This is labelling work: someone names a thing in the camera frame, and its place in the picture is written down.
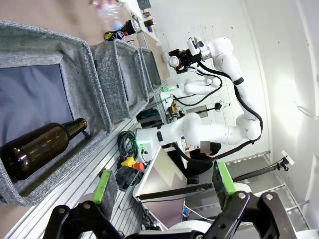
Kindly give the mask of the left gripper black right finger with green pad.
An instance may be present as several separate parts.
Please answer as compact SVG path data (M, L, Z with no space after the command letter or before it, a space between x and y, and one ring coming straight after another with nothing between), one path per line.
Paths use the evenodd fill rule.
M252 223L260 239L297 239L277 193L266 192L257 197L237 190L224 162L214 163L212 183L222 212L204 239L231 239L242 222Z

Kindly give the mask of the black power strip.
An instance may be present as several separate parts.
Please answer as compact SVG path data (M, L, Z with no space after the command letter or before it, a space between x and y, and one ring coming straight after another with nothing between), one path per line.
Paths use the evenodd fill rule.
M143 174L143 171L122 166L115 175L119 190L126 192L130 186L142 178Z

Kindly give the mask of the brown glass bottle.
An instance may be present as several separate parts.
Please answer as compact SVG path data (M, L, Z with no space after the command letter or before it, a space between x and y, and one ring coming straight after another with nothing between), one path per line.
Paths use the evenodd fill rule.
M10 177L24 180L63 153L69 141L86 128L83 118L63 124L51 122L6 143L0 158Z

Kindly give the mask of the clear plastic bottle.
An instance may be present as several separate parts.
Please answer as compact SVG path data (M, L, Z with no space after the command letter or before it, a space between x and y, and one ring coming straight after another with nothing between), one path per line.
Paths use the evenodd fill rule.
M106 30L117 30L122 27L127 15L127 7L116 0L90 0L96 13L105 25Z

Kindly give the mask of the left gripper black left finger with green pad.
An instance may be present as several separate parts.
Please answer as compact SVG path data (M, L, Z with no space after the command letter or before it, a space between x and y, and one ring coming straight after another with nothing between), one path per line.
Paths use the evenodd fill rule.
M114 173L102 171L92 199L73 209L67 205L53 209L43 239L80 239L85 232L93 232L97 239L124 239L110 222L117 192Z

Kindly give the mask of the yellow red emergency stop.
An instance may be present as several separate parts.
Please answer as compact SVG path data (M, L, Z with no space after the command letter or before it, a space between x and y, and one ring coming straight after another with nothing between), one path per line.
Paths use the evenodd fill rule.
M139 171L144 170L144 164L142 162L136 162L133 157L127 157L126 160L121 162L121 165L130 167Z

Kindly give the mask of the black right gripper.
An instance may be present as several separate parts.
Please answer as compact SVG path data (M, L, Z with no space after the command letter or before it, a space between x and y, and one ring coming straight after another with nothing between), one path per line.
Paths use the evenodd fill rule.
M168 54L170 57L176 56L180 59L180 66L175 67L175 71L177 74L186 73L188 71L188 67L191 64L200 61L200 54L192 56L189 49L187 50L175 49L173 51L170 51Z

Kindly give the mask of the aluminium profile frame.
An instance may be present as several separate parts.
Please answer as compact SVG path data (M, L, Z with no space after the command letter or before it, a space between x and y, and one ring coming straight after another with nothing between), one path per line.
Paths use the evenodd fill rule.
M52 210L59 205L73 208L83 195L94 191L100 171L116 165L115 160L119 156L118 134L138 126L140 124L136 117L117 124L110 136L85 159L84 163L38 205L1 206L0 239L41 239Z

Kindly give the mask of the black tripod pole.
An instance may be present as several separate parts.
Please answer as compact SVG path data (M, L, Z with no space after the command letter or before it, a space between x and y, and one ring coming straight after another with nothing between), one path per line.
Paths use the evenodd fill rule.
M212 188L214 188L212 183L205 183L205 184L199 184L199 185L185 187L185 188L178 188L178 189L172 189L172 190L155 192L155 193L141 194L137 196L137 198L140 200L164 198L164 197L171 197L176 195L206 191Z

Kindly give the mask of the silver laptop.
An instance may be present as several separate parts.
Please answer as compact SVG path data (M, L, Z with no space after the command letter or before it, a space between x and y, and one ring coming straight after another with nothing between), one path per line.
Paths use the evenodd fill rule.
M184 194L170 197L154 199L140 199L142 194L168 191L186 187L187 178L171 160L168 154L159 149L140 181L133 190L133 197L142 202L142 206L147 209L159 222L164 230L169 229L182 222L182 212L184 206Z

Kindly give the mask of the dark plastic cola bottle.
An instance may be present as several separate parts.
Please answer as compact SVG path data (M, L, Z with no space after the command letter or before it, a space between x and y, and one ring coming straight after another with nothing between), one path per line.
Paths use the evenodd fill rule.
M122 40L125 36L134 35L140 30L138 21L135 19L127 20L125 24L117 30L116 38Z

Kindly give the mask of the large grey fabric basket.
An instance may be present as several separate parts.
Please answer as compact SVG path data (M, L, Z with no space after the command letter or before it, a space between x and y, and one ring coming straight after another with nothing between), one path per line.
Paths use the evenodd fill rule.
M87 128L66 150L24 180L0 158L0 203L34 206L71 176L107 139L112 123L90 46L35 26L0 21L0 153L2 147L51 122L79 118Z

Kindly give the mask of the teal box under table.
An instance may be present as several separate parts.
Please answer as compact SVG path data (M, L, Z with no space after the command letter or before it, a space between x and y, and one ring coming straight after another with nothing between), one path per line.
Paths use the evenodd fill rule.
M157 109L151 108L148 110L141 111L137 116L137 121L141 124L149 123L149 122L156 122L161 120L160 114Z

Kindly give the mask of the person in black clothes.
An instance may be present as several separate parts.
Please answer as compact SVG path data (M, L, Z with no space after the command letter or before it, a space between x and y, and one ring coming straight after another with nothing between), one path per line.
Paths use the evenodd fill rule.
M220 149L220 143L211 142L209 153L202 153L200 149L186 152L188 157L195 160L187 162L187 168L185 170L186 177L194 177L209 170L213 166L214 155L216 155Z

